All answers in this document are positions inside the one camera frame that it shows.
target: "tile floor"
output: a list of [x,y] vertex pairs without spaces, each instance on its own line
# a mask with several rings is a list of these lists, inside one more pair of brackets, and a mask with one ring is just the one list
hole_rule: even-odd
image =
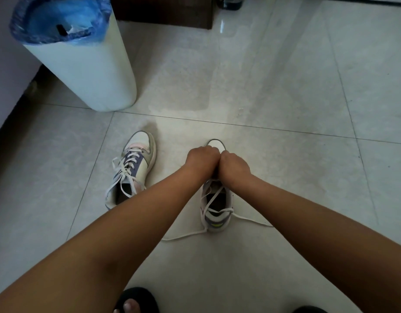
[[[215,137],[260,178],[401,243],[401,8],[246,0],[211,31],[120,28],[134,106],[94,112],[48,76],[0,134],[0,292],[105,213],[110,160],[142,128],[159,150],[148,186]],[[198,204],[167,235],[200,229]],[[238,197],[234,208],[261,218]],[[129,285],[162,312],[359,311],[275,229],[238,220],[160,243]]]

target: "trash can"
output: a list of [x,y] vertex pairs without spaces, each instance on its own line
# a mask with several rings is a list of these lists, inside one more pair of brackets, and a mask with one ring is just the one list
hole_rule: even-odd
[[110,0],[20,0],[9,28],[93,110],[135,103],[135,77]]

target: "shoe insole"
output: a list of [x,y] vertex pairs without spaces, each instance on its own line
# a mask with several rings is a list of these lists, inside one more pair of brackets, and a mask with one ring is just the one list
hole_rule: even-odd
[[[209,202],[212,200],[215,194],[207,194],[206,201]],[[226,193],[220,193],[216,196],[215,200],[209,205],[209,208],[215,211],[223,210],[226,207]],[[210,212],[213,216],[220,216],[221,213]]]
[[[124,191],[128,194],[132,193],[131,190],[131,185],[129,183],[123,183],[122,184],[122,188],[124,189]],[[116,185],[116,198],[115,198],[115,202],[116,205],[122,203],[123,201],[129,199],[129,197],[127,197],[121,190],[121,186],[119,185],[119,183]]]

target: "trash bag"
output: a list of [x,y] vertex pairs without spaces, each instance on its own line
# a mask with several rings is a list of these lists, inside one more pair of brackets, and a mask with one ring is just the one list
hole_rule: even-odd
[[24,45],[89,45],[104,40],[111,13],[110,0],[20,0],[9,29]]

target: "shoelace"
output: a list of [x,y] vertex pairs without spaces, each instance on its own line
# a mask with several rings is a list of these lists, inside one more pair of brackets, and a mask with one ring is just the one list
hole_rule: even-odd
[[[121,185],[122,192],[127,196],[131,197],[136,194],[136,188],[134,185],[134,181],[141,186],[141,189],[145,190],[144,184],[141,184],[135,177],[131,176],[131,169],[134,169],[134,163],[137,163],[136,157],[140,157],[140,153],[142,150],[140,148],[131,148],[125,150],[126,155],[119,161],[116,165],[115,160],[118,160],[119,157],[115,157],[112,159],[112,167],[114,168],[115,172],[119,172],[119,178],[111,185],[111,187],[106,191],[105,196],[108,195],[109,191],[115,187],[118,182]],[[129,185],[131,186],[131,194],[125,192],[122,188],[122,182],[128,178]]]
[[[269,224],[266,224],[266,223],[261,223],[261,222],[258,222],[258,221],[249,219],[249,218],[247,218],[247,217],[244,217],[244,216],[240,216],[240,215],[238,215],[238,214],[235,214],[235,213],[234,213],[234,209],[233,209],[232,207],[229,207],[229,208],[226,208],[226,209],[222,209],[222,210],[220,210],[220,211],[215,211],[215,210],[209,208],[209,206],[211,205],[211,203],[213,202],[213,200],[215,200],[215,198],[218,196],[218,194],[222,191],[223,188],[224,188],[224,186],[221,186],[221,187],[219,188],[219,190],[218,190],[218,191],[213,195],[213,197],[210,199],[210,201],[209,201],[208,204],[205,206],[205,208],[203,209],[203,211],[201,210],[200,215],[201,215],[202,219],[205,218],[205,215],[206,215],[206,212],[207,212],[207,211],[209,211],[209,212],[215,212],[215,213],[224,213],[224,212],[227,212],[227,211],[228,211],[230,214],[232,214],[233,216],[235,216],[236,218],[238,218],[238,219],[240,219],[240,220],[250,221],[250,222],[253,222],[253,223],[256,223],[256,224],[260,224],[260,225],[263,225],[263,226],[267,226],[267,227],[274,227],[273,225],[269,225]],[[201,199],[203,199],[203,198],[204,198],[205,196],[207,196],[208,194],[210,194],[210,192],[208,192],[207,194],[205,194],[204,196],[202,196]],[[207,231],[208,231],[208,227],[207,227],[207,226],[204,226],[204,229],[203,229],[203,230],[200,230],[200,231],[193,231],[193,232],[191,232],[191,233],[183,234],[183,235],[180,235],[180,236],[177,236],[177,237],[173,237],[173,238],[163,238],[163,239],[161,239],[161,240],[163,240],[163,241],[178,240],[178,239],[183,238],[183,237],[188,237],[188,236],[197,235],[197,234],[203,234],[203,233],[206,233]]]

